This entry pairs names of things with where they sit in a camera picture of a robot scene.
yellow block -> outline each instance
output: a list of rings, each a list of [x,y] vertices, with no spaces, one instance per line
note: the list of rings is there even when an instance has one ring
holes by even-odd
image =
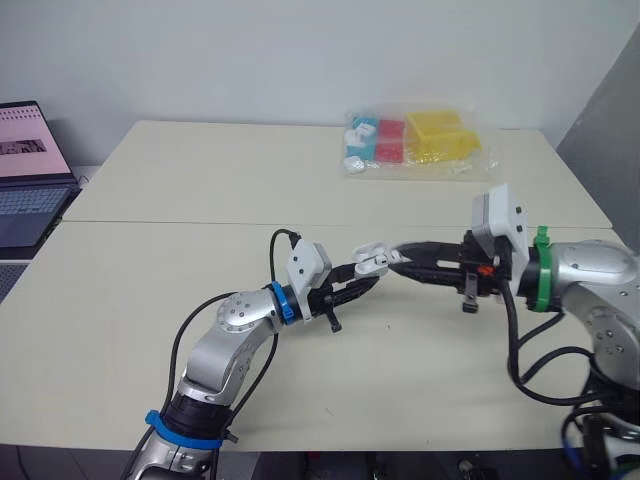
[[[463,160],[481,145],[474,131],[463,128],[455,111],[439,110],[407,114],[405,147],[410,160],[433,163]]]

laptop screen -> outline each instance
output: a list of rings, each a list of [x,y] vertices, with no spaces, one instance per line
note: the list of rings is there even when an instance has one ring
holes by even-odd
[[[70,173],[37,103],[0,105],[0,178]]]

green ring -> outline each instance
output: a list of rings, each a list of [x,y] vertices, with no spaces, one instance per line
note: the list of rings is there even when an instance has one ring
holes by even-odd
[[[538,276],[538,299],[534,312],[546,312],[551,303],[551,249],[549,248],[550,240],[547,235],[548,227],[540,225],[538,234],[533,244],[538,250],[538,262],[540,265],[540,273]]]

red block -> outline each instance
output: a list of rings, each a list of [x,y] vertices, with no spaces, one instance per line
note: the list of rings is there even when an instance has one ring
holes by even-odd
[[[404,122],[380,120],[375,161],[378,163],[402,163]]]
[[[378,140],[399,140],[404,135],[404,122],[398,120],[380,120],[378,122]]]

laptop keyboard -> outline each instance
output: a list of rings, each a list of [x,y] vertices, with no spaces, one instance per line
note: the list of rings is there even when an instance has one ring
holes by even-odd
[[[25,268],[27,268],[26,263],[0,265],[0,303],[11,291]]]
[[[66,188],[5,190],[0,192],[0,215],[50,213],[66,191]]]

